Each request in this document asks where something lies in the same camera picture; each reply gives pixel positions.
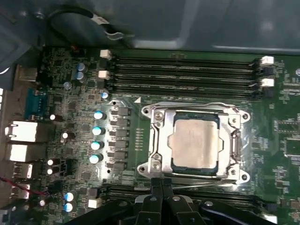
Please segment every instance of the white connector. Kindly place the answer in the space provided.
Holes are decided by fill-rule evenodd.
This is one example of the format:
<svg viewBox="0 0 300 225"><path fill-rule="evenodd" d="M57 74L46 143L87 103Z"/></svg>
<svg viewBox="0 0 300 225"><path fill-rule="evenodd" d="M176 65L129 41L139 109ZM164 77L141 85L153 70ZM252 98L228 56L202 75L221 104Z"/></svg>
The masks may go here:
<svg viewBox="0 0 300 225"><path fill-rule="evenodd" d="M273 56L264 56L261 58L261 65L268 66L274 64L274 57Z"/></svg>
<svg viewBox="0 0 300 225"><path fill-rule="evenodd" d="M92 209L96 209L99 208L101 206L101 202L100 199L89 199L88 201L88 208L92 208Z"/></svg>
<svg viewBox="0 0 300 225"><path fill-rule="evenodd" d="M98 72L98 78L109 80L110 79L109 72L107 70L100 70Z"/></svg>
<svg viewBox="0 0 300 225"><path fill-rule="evenodd" d="M274 79L264 78L262 79L262 87L274 87Z"/></svg>
<svg viewBox="0 0 300 225"><path fill-rule="evenodd" d="M111 51L104 49L100 51L100 57L110 60L112 58Z"/></svg>

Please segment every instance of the black cable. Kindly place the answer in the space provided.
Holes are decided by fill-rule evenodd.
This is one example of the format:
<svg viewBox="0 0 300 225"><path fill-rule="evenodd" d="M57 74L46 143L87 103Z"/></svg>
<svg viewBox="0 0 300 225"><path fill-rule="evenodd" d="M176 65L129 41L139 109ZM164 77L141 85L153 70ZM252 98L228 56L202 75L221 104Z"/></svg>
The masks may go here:
<svg viewBox="0 0 300 225"><path fill-rule="evenodd" d="M83 15L89 19L92 19L94 17L94 14L86 9L80 8L80 7L75 7L75 6L68 6L68 5L62 5L60 6L60 8L54 10L53 12L51 12L47 17L46 17L46 25L49 27L49 29L55 34L55 36L60 39L63 40L65 42L67 42L70 46L74 47L73 43L71 43L68 38L61 33L60 31L58 31L57 29L55 29L52 25L52 21L54 18L56 18L59 15L65 14L65 13L74 13L74 14L78 14L78 15ZM111 24L109 23L103 23L101 24L101 26L104 28L105 30L105 34L108 35L113 35L115 33L120 33L118 32ZM118 38L116 39L118 41L120 41L120 43L122 45L125 45L126 47L129 47L126 43L124 43L124 41L122 40L122 38Z"/></svg>
<svg viewBox="0 0 300 225"><path fill-rule="evenodd" d="M74 13L74 14L79 14L79 15L83 15L85 17L88 18L93 18L93 14L83 8L79 8L79 7L74 7L74 6L67 6L67 5L62 5L60 6L60 8L54 10L53 12L51 12L47 17L46 17L46 25L47 27L49 27L49 29L55 34L55 36L60 39L63 40L65 42L67 42L70 45L73 45L67 38L66 36L61 33L60 31L58 31L57 29L55 29L52 25L52 21L54 18L56 18L59 15L65 14L65 13Z"/></svg>

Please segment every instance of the capacitor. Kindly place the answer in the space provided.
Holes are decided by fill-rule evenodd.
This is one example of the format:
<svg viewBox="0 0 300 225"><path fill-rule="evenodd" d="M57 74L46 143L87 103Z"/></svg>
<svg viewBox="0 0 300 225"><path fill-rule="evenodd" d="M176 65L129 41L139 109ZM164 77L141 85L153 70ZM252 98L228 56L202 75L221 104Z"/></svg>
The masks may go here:
<svg viewBox="0 0 300 225"><path fill-rule="evenodd" d="M104 142L92 142L92 144L90 144L90 147L93 150L98 150L104 147Z"/></svg>
<svg viewBox="0 0 300 225"><path fill-rule="evenodd" d="M103 160L103 155L102 154L92 155L90 157L90 163L92 163L92 164L96 164L96 163L98 163L102 160Z"/></svg>
<svg viewBox="0 0 300 225"><path fill-rule="evenodd" d="M62 122L62 121L64 121L64 119L63 119L62 116L60 116L60 115L55 115L55 114L52 114L52 115L50 116L50 120L56 121L56 122Z"/></svg>
<svg viewBox="0 0 300 225"><path fill-rule="evenodd" d="M104 100L104 101L109 101L109 99L110 99L110 94L109 94L109 92L108 92L108 91L102 92L102 93L101 93L101 98L102 98L102 100Z"/></svg>
<svg viewBox="0 0 300 225"><path fill-rule="evenodd" d="M52 196L44 197L38 202L38 204L39 206L44 207L48 205L52 200L53 200Z"/></svg>
<svg viewBox="0 0 300 225"><path fill-rule="evenodd" d="M104 120L106 118L106 114L101 111L96 111L94 113L94 118L97 120Z"/></svg>
<svg viewBox="0 0 300 225"><path fill-rule="evenodd" d="M47 170L48 175L56 174L60 172L60 167L59 166L53 166L52 168L49 168Z"/></svg>
<svg viewBox="0 0 300 225"><path fill-rule="evenodd" d="M75 202L68 202L64 206L64 211L66 211L66 212L72 212L74 209L76 209Z"/></svg>
<svg viewBox="0 0 300 225"><path fill-rule="evenodd" d="M80 62L80 63L77 64L76 69L77 69L77 71L83 72L83 73L85 73L85 72L88 71L88 68L82 62Z"/></svg>
<svg viewBox="0 0 300 225"><path fill-rule="evenodd" d="M105 133L105 129L102 127L94 127L92 129L92 133L93 133L93 135L102 135Z"/></svg>
<svg viewBox="0 0 300 225"><path fill-rule="evenodd" d="M62 133L61 136L64 139L73 139L73 138L75 138L75 134L73 132L64 132L64 133Z"/></svg>
<svg viewBox="0 0 300 225"><path fill-rule="evenodd" d="M80 83L84 83L84 82L86 82L86 80L87 80L87 77L86 77L86 75L84 75L83 72L77 72L75 76L76 76L76 79L77 79Z"/></svg>
<svg viewBox="0 0 300 225"><path fill-rule="evenodd" d="M66 90L69 90L72 87L70 82L64 82L63 86L64 86L64 89L66 89Z"/></svg>
<svg viewBox="0 0 300 225"><path fill-rule="evenodd" d="M70 191L65 194L65 200L67 202L73 201L75 198L77 198L77 192L76 191Z"/></svg>
<svg viewBox="0 0 300 225"><path fill-rule="evenodd" d="M47 161L48 165L60 165L60 158L52 158Z"/></svg>

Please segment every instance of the red wire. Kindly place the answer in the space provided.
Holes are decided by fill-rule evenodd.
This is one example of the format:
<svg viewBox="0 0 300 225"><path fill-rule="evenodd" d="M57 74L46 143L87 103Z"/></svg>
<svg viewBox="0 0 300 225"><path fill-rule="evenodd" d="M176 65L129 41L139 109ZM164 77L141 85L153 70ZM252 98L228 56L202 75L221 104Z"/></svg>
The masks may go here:
<svg viewBox="0 0 300 225"><path fill-rule="evenodd" d="M6 179L6 178L4 178L4 177L0 177L0 180L3 181L3 182L9 183L9 184L10 184L11 186L13 186L13 187L17 187L17 188L19 188L19 189L21 189L21 190L27 191L28 193L33 194L33 195L43 195L43 196L46 196L46 195L47 195L47 194L45 194L44 192L33 191L33 190L26 189L26 188L24 188L24 187L22 187L22 186L20 186L20 185L18 185L18 184L16 184L16 183L14 183L14 182L12 182L12 181L9 180L9 179Z"/></svg>

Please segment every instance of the silver capacitor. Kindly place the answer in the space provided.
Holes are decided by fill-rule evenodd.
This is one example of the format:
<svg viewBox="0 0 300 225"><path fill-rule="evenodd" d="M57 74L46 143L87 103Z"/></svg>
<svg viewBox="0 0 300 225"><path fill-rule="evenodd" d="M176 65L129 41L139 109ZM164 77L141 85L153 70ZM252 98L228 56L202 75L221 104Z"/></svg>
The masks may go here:
<svg viewBox="0 0 300 225"><path fill-rule="evenodd" d="M86 75L83 72L76 72L76 79L80 82L80 83L85 83L87 80Z"/></svg>
<svg viewBox="0 0 300 225"><path fill-rule="evenodd" d="M76 69L77 69L77 71L83 72L83 73L86 73L88 71L88 68L82 62L77 64Z"/></svg>

